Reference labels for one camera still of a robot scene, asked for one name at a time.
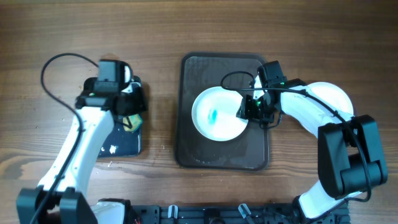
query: dark tray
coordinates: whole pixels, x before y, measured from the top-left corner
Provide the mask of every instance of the dark tray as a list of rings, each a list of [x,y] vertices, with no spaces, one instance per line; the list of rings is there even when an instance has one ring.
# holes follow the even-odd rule
[[[192,52],[182,59],[178,96],[175,160],[182,167],[261,170],[269,162],[268,132],[250,121],[238,137],[224,142],[202,136],[192,121],[192,105],[204,90],[219,86],[224,75],[243,70],[252,74],[266,61],[256,54]],[[230,86],[248,86],[244,75],[226,80]]]

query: white bowl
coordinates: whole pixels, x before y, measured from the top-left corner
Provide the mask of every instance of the white bowl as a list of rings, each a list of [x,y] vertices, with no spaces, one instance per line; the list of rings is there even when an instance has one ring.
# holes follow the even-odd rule
[[[214,141],[228,141],[238,137],[248,120],[236,117],[242,96],[222,87],[209,88],[195,99],[192,121],[204,137]]]

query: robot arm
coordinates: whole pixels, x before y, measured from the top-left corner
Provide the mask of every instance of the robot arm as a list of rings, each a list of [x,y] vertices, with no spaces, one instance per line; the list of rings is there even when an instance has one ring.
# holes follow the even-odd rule
[[[17,199],[21,223],[53,222],[47,210],[58,205],[62,223],[123,223],[128,207],[120,202],[101,202],[90,208],[85,197],[101,146],[111,133],[119,116],[138,114],[147,109],[142,88],[132,89],[132,70],[119,60],[100,60],[98,77],[89,78],[76,98],[76,112],[82,120],[80,141],[68,161],[79,134],[78,118],[74,117],[70,132],[53,166],[36,189],[22,189]],[[61,180],[56,183],[61,167],[67,164]]]
[[[339,93],[345,95],[347,102],[339,103],[349,105],[351,109],[348,111],[342,111],[341,108],[334,107],[333,102],[328,102],[317,96],[312,91],[312,85],[306,85],[301,80],[287,81],[278,62],[266,63],[258,71],[259,76],[254,83],[256,88],[305,90],[309,95],[318,98],[333,111],[338,112],[359,139],[366,158],[365,163],[369,169],[371,187],[386,183],[387,167],[377,124],[368,115],[355,117],[351,102],[343,90],[329,83],[321,83],[337,90],[330,93],[335,94],[331,98],[337,98],[336,95]],[[259,113],[248,113],[250,111],[247,110],[248,108],[251,111],[259,111]],[[246,95],[242,100],[237,117],[271,123],[276,110],[291,115],[307,131],[318,138],[318,176],[320,180],[308,192],[297,197],[296,204],[302,214],[302,220],[316,220],[339,207],[347,198],[353,198],[366,190],[365,171],[360,156],[358,153],[349,156],[346,148],[347,145],[358,146],[352,136],[348,134],[347,127],[342,125],[341,120],[319,102],[298,93],[255,90],[253,98]]]

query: wire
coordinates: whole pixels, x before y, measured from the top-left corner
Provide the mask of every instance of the wire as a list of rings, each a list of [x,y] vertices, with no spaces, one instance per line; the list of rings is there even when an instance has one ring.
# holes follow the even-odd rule
[[[278,117],[278,121],[276,122],[276,124],[275,124],[275,125],[272,125],[272,126],[269,126],[269,127],[265,127],[264,122],[263,122],[263,121],[260,121],[260,123],[259,123],[260,128],[263,129],[263,130],[270,130],[271,128],[275,128],[275,127],[278,126],[278,125],[280,124],[280,122],[282,121],[282,115],[283,115],[283,114],[284,114],[283,112],[280,112],[280,113],[279,113],[279,117]]]
[[[249,75],[252,78],[252,88],[228,88],[228,87],[225,87],[223,85],[223,82],[224,82],[225,78],[227,78],[227,77],[229,77],[231,75],[234,75],[234,74],[239,74],[239,73]],[[306,90],[291,90],[291,89],[285,89],[285,88],[253,88],[253,86],[254,86],[254,76],[251,73],[245,72],[245,71],[236,71],[236,72],[230,72],[230,73],[226,74],[221,79],[220,86],[223,89],[225,89],[225,90],[233,90],[233,91],[256,91],[256,90],[268,91],[268,90],[274,90],[274,91],[280,91],[280,92],[296,93],[296,94],[301,94],[303,96],[306,96],[306,97],[316,101],[317,103],[321,104],[324,108],[326,108],[329,112],[331,112],[333,114],[333,116],[337,117],[341,121],[341,123],[344,125],[344,127],[348,130],[349,135],[351,135],[353,137],[355,145],[357,146],[359,155],[361,157],[361,162],[362,162],[363,169],[365,171],[365,179],[366,179],[366,198],[355,198],[355,197],[344,198],[344,200],[341,201],[337,206],[335,206],[332,209],[326,211],[324,214],[332,212],[334,209],[340,207],[341,205],[343,205],[346,202],[349,202],[350,200],[356,201],[356,202],[367,202],[367,201],[369,201],[369,199],[371,198],[371,195],[372,195],[372,187],[371,187],[371,182],[370,182],[369,169],[368,169],[368,165],[366,163],[364,152],[362,150],[361,144],[359,143],[357,135],[354,134],[353,130],[348,125],[346,120],[344,120],[344,118],[342,118],[338,114],[337,111],[334,111],[333,109],[331,109],[326,103],[324,103],[322,100],[318,99],[317,97],[310,95]]]
[[[44,83],[44,71],[45,71],[45,69],[47,68],[47,66],[48,66],[52,61],[54,61],[55,59],[60,58],[60,57],[63,57],[63,56],[76,56],[76,57],[80,57],[80,58],[85,59],[86,61],[92,63],[94,66],[98,67],[98,65],[97,65],[95,62],[93,62],[92,60],[90,60],[90,59],[88,59],[88,58],[86,58],[86,57],[84,57],[84,56],[82,56],[82,55],[74,54],[74,53],[64,53],[64,54],[56,55],[56,56],[52,57],[50,60],[48,60],[48,61],[44,64],[44,66],[43,66],[42,73],[41,73],[41,75],[40,75],[40,84],[42,85],[42,88],[43,88],[44,92],[46,92],[46,94],[48,94],[48,96],[51,97],[53,100],[55,100],[56,102],[60,103],[62,106],[66,107],[66,108],[67,108],[68,110],[70,110],[73,114],[75,114],[75,116],[77,117],[77,120],[79,121],[79,128],[78,128],[78,134],[77,134],[75,143],[73,144],[72,149],[71,149],[70,152],[69,152],[69,155],[68,155],[67,158],[65,159],[65,162],[63,163],[63,165],[62,165],[62,167],[61,167],[61,169],[60,169],[60,172],[58,173],[58,175],[55,176],[54,183],[51,185],[49,191],[45,194],[45,196],[44,196],[43,200],[41,201],[39,207],[37,208],[37,210],[36,210],[36,212],[34,213],[32,219],[30,220],[30,224],[34,224],[34,223],[37,221],[37,219],[39,218],[39,215],[42,213],[42,210],[45,208],[46,203],[47,203],[48,200],[50,199],[50,197],[51,197],[51,195],[52,195],[52,192],[55,190],[55,188],[57,187],[57,185],[59,184],[59,182],[63,179],[63,173],[65,172],[65,169],[68,167],[69,162],[70,162],[70,160],[71,160],[71,158],[72,158],[74,152],[76,151],[77,145],[79,144],[80,139],[81,139],[81,134],[82,134],[82,132],[83,132],[83,120],[82,120],[82,118],[80,117],[80,115],[79,115],[71,106],[69,106],[68,104],[66,104],[66,103],[63,102],[62,100],[59,100],[56,96],[54,96],[54,95],[47,89],[47,87],[45,86],[45,83]]]
[[[126,123],[124,123],[122,121],[118,121],[118,120],[114,120],[114,122],[118,123],[118,124],[121,124],[121,125],[127,127],[128,129],[131,129],[132,128],[132,124],[131,124],[131,121],[130,121],[130,117],[127,117],[126,119],[127,119],[128,124],[126,124]]]

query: wooden table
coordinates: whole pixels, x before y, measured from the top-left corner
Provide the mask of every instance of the wooden table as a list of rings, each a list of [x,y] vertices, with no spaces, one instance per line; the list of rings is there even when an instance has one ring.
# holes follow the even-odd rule
[[[344,89],[357,114],[376,119],[389,180],[368,203],[350,203],[353,223],[398,222],[398,14],[394,1],[189,1],[0,6],[0,223],[18,223],[16,197],[34,188],[57,156],[72,115],[39,85],[42,65],[64,52],[93,60],[114,53],[149,85],[139,157],[101,159],[89,203],[215,205],[291,202],[318,179],[317,140],[285,116],[271,131],[261,172],[183,169],[173,156],[180,60],[190,51],[255,52],[289,79]],[[72,57],[46,83],[72,104],[96,75]],[[110,161],[114,166],[108,167]]]

